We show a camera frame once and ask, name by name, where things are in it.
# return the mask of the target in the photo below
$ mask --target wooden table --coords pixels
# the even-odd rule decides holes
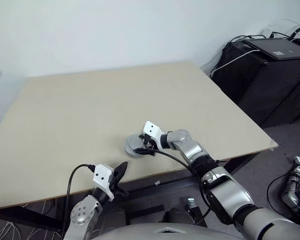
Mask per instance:
[[[0,124],[0,208],[64,196],[79,164],[128,161],[123,181],[182,169],[125,153],[146,121],[188,130],[215,160],[278,146],[190,62],[34,77]],[[78,170],[71,192],[93,187],[91,172]]]

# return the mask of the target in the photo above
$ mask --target power cord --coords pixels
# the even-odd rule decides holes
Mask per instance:
[[[7,233],[9,232],[9,230],[10,230],[11,228],[13,228],[11,240],[14,240],[14,237],[15,237],[15,231],[16,231],[16,232],[18,233],[18,235],[19,235],[19,240],[21,240],[21,234],[20,234],[19,229],[17,228],[17,226],[16,226],[14,223],[12,223],[12,222],[10,222],[10,221],[7,221],[7,222],[6,222],[6,225],[4,226],[4,228],[2,228],[2,229],[0,230],[0,240],[3,239],[3,238],[7,235]]]
[[[246,39],[246,38],[253,39],[254,37],[263,37],[263,38],[266,39],[266,36],[264,36],[264,35],[262,35],[262,34],[258,34],[258,35],[239,35],[239,36],[236,36],[236,37],[232,38],[232,39],[225,45],[224,49],[222,50],[222,56],[221,56],[221,59],[222,59],[223,57],[224,57],[224,59],[227,57],[228,52],[230,51],[230,49],[231,49],[232,46],[233,46],[233,43],[232,43],[233,40],[235,40],[235,39],[237,39],[237,38],[240,38],[240,39],[237,39],[237,40],[235,41],[235,42],[238,42],[238,41],[242,41],[242,40],[244,40],[244,39]],[[219,69],[225,67],[226,65],[228,65],[228,64],[230,64],[230,63],[233,63],[235,60],[237,60],[237,59],[239,59],[239,58],[236,58],[236,59],[234,59],[234,60],[228,62],[227,64],[222,65],[222,66],[220,66],[220,67],[217,68],[217,66],[219,65],[219,62],[220,62],[220,61],[219,61],[216,65],[214,65],[214,67],[212,68],[212,70],[211,70],[209,76],[212,77],[212,74],[213,74],[215,71],[217,71],[217,70],[219,70]]]
[[[71,173],[70,178],[69,178],[69,182],[68,182],[68,188],[66,191],[66,196],[65,196],[65,203],[64,203],[64,208],[63,208],[63,217],[62,217],[62,235],[61,235],[61,239],[64,239],[65,237],[65,233],[66,233],[66,227],[67,227],[67,218],[68,218],[68,208],[69,208],[69,197],[70,197],[70,188],[71,188],[71,182],[72,182],[72,178],[74,177],[75,172],[82,167],[87,167],[89,168],[93,173],[95,172],[95,165],[92,164],[80,164],[79,166],[77,166]]]
[[[183,163],[180,159],[176,158],[175,156],[172,156],[166,152],[163,152],[163,151],[160,151],[160,150],[156,150],[156,149],[152,149],[152,148],[149,148],[147,146],[147,143],[144,144],[144,147],[148,150],[148,151],[152,151],[154,153],[158,153],[158,154],[162,154],[166,157],[169,157],[175,161],[177,161],[179,164],[181,164],[182,166],[184,166],[187,170],[189,170],[197,179],[198,181],[198,185],[199,185],[199,191],[200,191],[200,194],[201,194],[201,197],[202,197],[202,200],[204,202],[204,204],[207,206],[208,210],[203,214],[202,218],[200,220],[198,220],[195,225],[199,225],[205,218],[206,216],[210,213],[211,211],[211,208],[210,208],[210,205],[208,203],[208,201],[206,200],[205,198],[205,194],[204,194],[204,191],[203,191],[203,186],[202,186],[202,183],[201,183],[201,179],[199,177],[199,174],[197,173],[197,171],[195,169],[193,169],[192,167],[190,167],[189,165],[186,165],[185,163]]]
[[[265,35],[262,35],[262,34],[258,34],[258,35],[239,35],[239,36],[236,36],[234,38],[232,38],[226,45],[225,47],[223,48],[223,50],[220,50],[218,51],[218,53],[210,60],[208,61],[207,63],[205,63],[204,65],[202,65],[200,67],[200,69],[202,69],[203,67],[207,66],[208,64],[210,64],[218,55],[220,52],[225,52],[225,54],[227,54],[230,50],[230,48],[232,47],[232,44],[230,44],[233,40],[237,39],[237,41],[241,41],[241,40],[244,40],[246,38],[250,38],[250,39],[253,39],[254,37],[263,37],[266,39],[266,36]],[[212,68],[211,72],[217,67],[218,63],[216,65],[214,65],[214,67]]]
[[[260,52],[260,50],[257,50],[257,49],[256,49],[256,50],[251,50],[251,51],[248,51],[248,52],[246,52],[246,53],[244,53],[244,54],[242,54],[242,55],[236,57],[235,59],[229,61],[228,63],[226,63],[226,64],[224,64],[224,65],[222,65],[222,66],[216,68],[216,69],[213,70],[212,72],[210,72],[210,77],[211,77],[211,75],[212,75],[214,72],[216,72],[216,71],[218,71],[218,70],[224,68],[225,66],[227,66],[227,65],[229,65],[229,64],[231,64],[231,63],[233,63],[234,61],[236,61],[236,60],[238,60],[238,59],[244,57],[244,56],[247,55],[247,54],[253,53],[253,52]]]
[[[61,235],[59,233],[57,233],[56,231],[53,232],[51,240],[54,240],[55,235],[57,235],[59,238],[61,238]]]
[[[285,36],[285,37],[287,37],[289,40],[292,39],[291,36],[285,35],[285,34],[283,34],[283,33],[281,33],[281,32],[278,32],[278,31],[273,31],[272,33],[273,33],[273,34],[280,34],[280,35],[282,35],[282,36]]]
[[[266,201],[269,203],[269,205],[270,205],[270,207],[273,209],[273,211],[275,211],[277,214],[279,214],[279,215],[282,215],[280,212],[278,212],[275,208],[274,208],[274,206],[272,205],[272,203],[270,202],[270,198],[269,198],[269,189],[270,189],[270,187],[271,187],[271,185],[275,182],[275,181],[277,181],[278,179],[281,179],[281,178],[283,178],[283,177],[285,177],[285,176],[287,176],[287,175],[290,175],[291,174],[291,172],[294,170],[294,168],[295,168],[295,164],[292,166],[292,168],[287,172],[287,173],[285,173],[285,174],[283,174],[283,175],[281,175],[281,176],[278,176],[277,178],[275,178],[274,180],[272,180],[270,183],[269,183],[269,185],[268,185],[268,187],[266,188]]]

